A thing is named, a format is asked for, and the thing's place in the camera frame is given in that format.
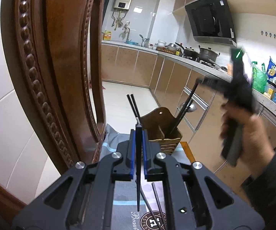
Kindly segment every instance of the green light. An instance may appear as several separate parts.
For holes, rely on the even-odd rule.
[[[240,50],[239,53],[237,54],[236,59],[239,57],[240,53],[241,53],[241,50]]]

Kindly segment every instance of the clamp screw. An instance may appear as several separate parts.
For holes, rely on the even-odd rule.
[[[111,156],[112,158],[119,159],[122,157],[122,154],[120,152],[113,152]]]
[[[201,164],[200,162],[194,162],[192,164],[192,166],[196,169],[196,170],[199,170],[203,167],[203,164]]]
[[[159,152],[159,153],[156,154],[156,157],[158,159],[165,159],[167,157],[167,155],[163,152]]]
[[[79,161],[75,164],[75,168],[77,168],[78,170],[81,170],[85,167],[85,163],[82,161]]]

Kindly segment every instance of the cabinet handle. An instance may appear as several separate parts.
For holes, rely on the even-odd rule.
[[[185,104],[185,102],[184,103],[181,103],[181,105],[180,105],[180,108],[183,108],[183,105]],[[195,105],[195,103],[191,103],[191,105],[190,106],[188,106],[187,108],[186,108],[186,112],[188,112],[188,113],[192,113],[192,112],[194,112],[194,111],[196,111],[197,110],[197,106]]]

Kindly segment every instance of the range hood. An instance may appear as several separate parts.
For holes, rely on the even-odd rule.
[[[196,41],[237,45],[227,0],[197,0],[186,5],[185,9]]]

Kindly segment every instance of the gas stove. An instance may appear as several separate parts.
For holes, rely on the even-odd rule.
[[[222,71],[223,73],[227,73],[227,68],[226,67],[221,67],[215,63],[209,63],[209,62],[206,62],[206,61],[203,61],[203,60],[200,60],[199,58],[197,59],[193,59],[192,57],[190,56],[186,56],[186,55],[182,55],[183,58],[186,58],[186,59],[189,59],[189,60],[193,60],[193,61],[196,61],[198,63],[201,63],[203,65],[206,65],[208,67],[211,67],[213,69],[217,69],[219,71]]]

